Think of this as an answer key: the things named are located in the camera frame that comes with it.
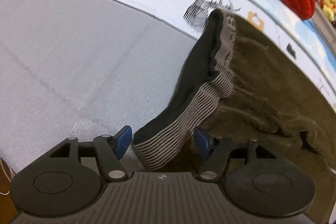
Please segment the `brown corduroy pants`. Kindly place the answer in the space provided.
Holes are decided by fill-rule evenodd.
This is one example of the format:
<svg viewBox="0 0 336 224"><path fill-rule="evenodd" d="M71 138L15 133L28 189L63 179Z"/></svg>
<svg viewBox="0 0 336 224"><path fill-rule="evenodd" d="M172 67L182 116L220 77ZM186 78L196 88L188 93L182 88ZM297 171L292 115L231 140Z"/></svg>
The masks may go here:
<svg viewBox="0 0 336 224"><path fill-rule="evenodd" d="M261 31L216 9L191 50L163 112L139 129L133 150L149 170L173 161L195 127L234 141L256 138L315 182L309 216L327 223L335 203L335 111Z"/></svg>

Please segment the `grey bed sheet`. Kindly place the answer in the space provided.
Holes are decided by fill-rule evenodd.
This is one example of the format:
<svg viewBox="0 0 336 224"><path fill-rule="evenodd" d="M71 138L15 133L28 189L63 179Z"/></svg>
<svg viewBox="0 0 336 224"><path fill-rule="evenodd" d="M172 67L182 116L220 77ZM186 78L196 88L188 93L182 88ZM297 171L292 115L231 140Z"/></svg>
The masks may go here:
<svg viewBox="0 0 336 224"><path fill-rule="evenodd" d="M1 0L1 157L19 172L67 137L137 131L195 42L112 0Z"/></svg>

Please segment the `light blue patterned blanket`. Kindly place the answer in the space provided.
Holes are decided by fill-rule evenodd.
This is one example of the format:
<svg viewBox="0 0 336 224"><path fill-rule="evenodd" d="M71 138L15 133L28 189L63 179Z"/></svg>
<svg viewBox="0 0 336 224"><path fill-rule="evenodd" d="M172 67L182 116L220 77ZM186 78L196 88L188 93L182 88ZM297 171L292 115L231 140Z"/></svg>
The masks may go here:
<svg viewBox="0 0 336 224"><path fill-rule="evenodd" d="M279 24L296 40L316 63L331 84L335 85L335 54L315 31L280 0L249 0Z"/></svg>

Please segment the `yellow plush toys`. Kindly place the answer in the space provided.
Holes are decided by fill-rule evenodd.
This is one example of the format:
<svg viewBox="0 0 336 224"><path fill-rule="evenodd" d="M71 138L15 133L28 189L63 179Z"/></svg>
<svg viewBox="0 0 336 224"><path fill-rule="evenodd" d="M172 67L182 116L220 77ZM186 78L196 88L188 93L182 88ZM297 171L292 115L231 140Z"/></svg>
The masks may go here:
<svg viewBox="0 0 336 224"><path fill-rule="evenodd" d="M324 15L332 24L335 24L335 4L336 0L319 0Z"/></svg>

